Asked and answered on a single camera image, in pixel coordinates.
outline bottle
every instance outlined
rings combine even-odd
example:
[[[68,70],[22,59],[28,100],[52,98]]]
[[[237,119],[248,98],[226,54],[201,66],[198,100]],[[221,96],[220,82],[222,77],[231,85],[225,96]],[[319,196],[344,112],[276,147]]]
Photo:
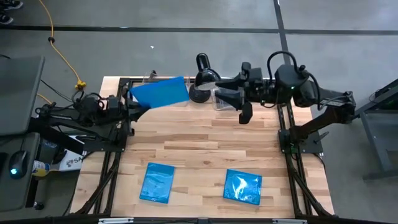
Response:
[[[34,161],[32,175],[36,177],[45,177],[50,172],[50,164],[40,161]]]

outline wooden table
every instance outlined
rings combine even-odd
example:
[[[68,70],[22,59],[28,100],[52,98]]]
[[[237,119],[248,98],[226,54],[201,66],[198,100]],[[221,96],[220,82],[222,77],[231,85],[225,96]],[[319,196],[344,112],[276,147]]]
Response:
[[[116,95],[120,77],[104,77],[100,94]],[[128,139],[122,154],[113,202],[113,217],[293,217],[292,199],[284,155],[277,141],[276,109],[253,104],[253,118],[238,124],[238,111],[215,111],[211,100],[186,107],[167,106],[149,110],[132,126],[136,135]],[[309,108],[293,107],[295,121],[312,119]],[[72,202],[77,211],[98,185],[103,152],[84,160]],[[175,166],[168,204],[139,199],[148,162]],[[328,184],[321,162],[303,155],[308,187],[333,213]],[[227,169],[262,175],[260,206],[223,198]],[[298,190],[304,211],[302,193]]]

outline yellow cable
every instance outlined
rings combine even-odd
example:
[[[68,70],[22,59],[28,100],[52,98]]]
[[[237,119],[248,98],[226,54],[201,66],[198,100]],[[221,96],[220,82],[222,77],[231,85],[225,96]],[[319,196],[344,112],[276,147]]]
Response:
[[[53,25],[53,22],[52,22],[52,18],[51,18],[50,12],[49,12],[49,10],[47,9],[47,7],[45,7],[45,4],[42,2],[42,0],[39,0],[39,2],[41,3],[41,5],[43,6],[43,8],[45,9],[45,11],[46,11],[46,13],[47,13],[47,15],[48,15],[48,17],[49,17],[49,19],[50,19],[50,23],[51,23],[51,38],[54,38],[54,25]],[[79,75],[77,74],[76,70],[69,64],[68,60],[67,60],[67,59],[61,54],[61,52],[54,46],[54,44],[53,44],[53,42],[52,42],[51,40],[50,40],[49,42],[50,42],[52,48],[56,51],[56,53],[58,53],[59,56],[61,56],[61,58],[63,59],[63,61],[69,66],[69,68],[70,68],[70,69],[74,72],[74,74],[76,75],[77,84],[75,85],[75,88],[76,88],[76,89],[82,89],[82,88],[86,87],[86,83],[83,82],[83,81],[80,79],[80,77],[79,77]]]
[[[45,96],[41,95],[41,94],[36,94],[37,96],[43,98],[43,100],[47,101],[49,104],[51,104],[51,101],[49,99],[47,99]]]

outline gray floor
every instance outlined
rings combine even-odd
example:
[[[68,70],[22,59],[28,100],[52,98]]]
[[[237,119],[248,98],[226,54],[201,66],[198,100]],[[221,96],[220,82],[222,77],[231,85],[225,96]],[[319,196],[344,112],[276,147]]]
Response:
[[[58,26],[278,28],[273,0],[45,0]],[[398,30],[395,0],[279,0],[286,29]],[[11,12],[19,25],[48,25],[38,1]],[[48,31],[0,31],[0,54],[10,57],[44,55],[43,79],[72,95],[76,78],[47,42]],[[280,50],[279,34],[181,32],[55,32],[56,46],[87,82],[99,91],[102,77],[163,74],[194,75],[195,56],[205,52],[222,76],[234,76],[242,61],[265,71],[265,61]],[[287,35],[289,50],[324,88],[352,90],[358,106],[369,95],[398,78],[397,35]],[[283,63],[273,61],[273,70]],[[39,92],[66,105],[45,86]],[[43,101],[37,100],[40,106]],[[322,141],[326,174],[337,215],[396,223],[398,179],[364,182],[378,170],[377,160],[360,120],[331,125]],[[25,217],[61,215],[73,192],[77,173],[53,175],[40,183],[41,212]],[[21,218],[21,211],[0,213],[0,219]]]

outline wire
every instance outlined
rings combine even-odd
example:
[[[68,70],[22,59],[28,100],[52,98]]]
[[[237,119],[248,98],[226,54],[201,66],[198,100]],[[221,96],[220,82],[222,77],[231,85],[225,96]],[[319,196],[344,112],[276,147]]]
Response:
[[[7,55],[2,55],[2,54],[0,54],[0,57],[5,57],[5,58],[8,58],[8,59],[11,59],[11,58],[8,57]]]
[[[317,88],[317,95],[318,95],[318,97],[317,97],[317,108],[318,108],[318,111],[319,111],[319,110],[322,110],[322,109],[321,109],[321,90],[320,90],[318,81],[317,81],[317,79],[316,79],[311,73],[309,73],[309,72],[307,72],[307,71],[305,71],[305,73],[306,73],[309,77],[312,78],[312,80],[313,80],[313,82],[314,82],[314,84],[315,84],[315,87]]]
[[[344,95],[344,96],[336,96],[336,97],[334,97],[334,98],[332,98],[332,99],[329,99],[329,100],[327,100],[326,102],[324,102],[324,103],[321,105],[321,107],[320,107],[319,110],[322,110],[325,106],[327,106],[327,104],[328,104],[329,102],[331,102],[331,101],[333,101],[333,100],[349,98],[349,97],[351,97],[352,95],[353,95],[352,92],[350,92],[350,93],[347,94],[347,95]]]
[[[51,109],[52,111],[63,111],[63,110],[65,110],[65,109],[68,109],[68,108],[70,108],[70,107],[72,107],[74,104],[72,103],[72,104],[70,104],[70,105],[68,105],[68,106],[65,106],[65,107],[63,107],[63,108],[60,108],[60,109],[57,109],[57,110],[55,110],[55,109]],[[35,109],[35,113],[36,114],[38,114],[38,115],[40,115],[40,110],[41,110],[41,108],[36,108]]]
[[[288,52],[288,51],[280,50],[280,51],[277,51],[277,52],[272,53],[272,54],[268,57],[268,60],[267,60],[267,69],[268,69],[268,75],[269,75],[269,80],[270,80],[270,81],[272,81],[272,79],[273,79],[273,77],[272,77],[272,72],[271,72],[271,59],[272,59],[273,57],[275,57],[276,55],[279,55],[279,54],[286,54],[286,55],[289,55],[290,58],[291,58],[292,61],[293,61],[294,70],[295,70],[297,73],[299,73],[299,68],[297,67],[297,61],[296,61],[296,58],[294,57],[294,55],[293,55],[292,53]]]
[[[65,209],[65,211],[62,213],[62,216],[65,216],[65,215],[67,214],[67,212],[68,212],[68,210],[69,210],[69,207],[72,205],[72,200],[73,200],[73,197],[74,197],[74,196],[75,196],[75,192],[73,192],[72,197],[70,197],[70,200],[69,200],[67,209]]]
[[[72,102],[72,100],[69,99],[69,97],[67,97],[66,95],[60,93],[58,90],[56,90],[54,87],[52,87],[52,86],[50,86],[49,84],[47,84],[45,81],[43,81],[43,80],[41,80],[41,79],[40,79],[40,81],[41,81],[44,85],[46,85],[47,87],[49,87],[52,91],[54,91],[58,96],[61,96],[63,99],[65,99],[65,100],[67,100],[67,101],[69,101],[69,102]]]
[[[86,152],[86,155],[83,156],[82,160],[85,160],[88,156],[90,156],[93,153],[93,151],[91,152]]]
[[[24,144],[25,144],[25,138],[22,138],[22,144],[21,144],[21,146],[19,148],[20,151],[22,151],[22,148],[24,147]]]
[[[90,94],[88,94],[87,96],[92,96],[92,95],[94,95],[94,96],[97,96],[100,100],[107,100],[107,99],[109,99],[109,97],[102,97],[100,94],[98,94],[98,93],[90,93]]]
[[[317,158],[321,161],[321,163],[322,163],[322,165],[323,165],[323,169],[324,169],[325,172],[326,172],[326,166],[325,166],[325,162],[323,161],[323,159],[322,159],[318,154],[316,154],[316,153],[313,153],[313,155],[314,155],[315,157],[317,157]]]
[[[54,39],[54,24],[52,22],[52,18],[51,18],[51,14],[49,12],[49,10],[47,9],[47,7],[45,7],[45,4],[42,2],[42,0],[39,0],[39,2],[41,3],[41,5],[43,6],[44,10],[46,11],[49,20],[50,20],[50,24],[51,24],[51,37],[49,38],[49,42],[51,44],[51,47],[56,51],[56,53],[59,54],[59,56],[61,56],[62,60],[69,66],[69,68],[74,72],[74,74],[76,75],[77,78],[77,85],[75,85],[75,88],[81,89],[86,87],[86,83],[83,82],[79,75],[77,74],[76,70],[70,65],[70,63],[68,62],[68,60],[61,54],[61,52],[54,46],[53,42],[55,42]]]
[[[78,98],[79,100],[81,100],[81,99],[83,98],[84,94],[85,94],[85,92],[84,92],[83,90],[78,90],[78,91],[76,91],[76,92],[72,95],[72,102],[73,102],[73,103],[77,103],[77,102],[76,102],[75,96],[76,96],[78,93],[81,93],[80,97]]]
[[[278,91],[276,92],[275,103],[274,103],[272,106],[265,106],[265,105],[262,105],[262,106],[265,107],[265,108],[271,109],[271,108],[273,108],[274,106],[276,106],[276,104],[278,104],[278,99],[279,99],[279,89],[278,89]]]
[[[43,98],[43,100],[47,101],[49,104],[51,104],[51,101],[47,99],[45,96],[41,95],[40,93],[36,94],[37,96]]]

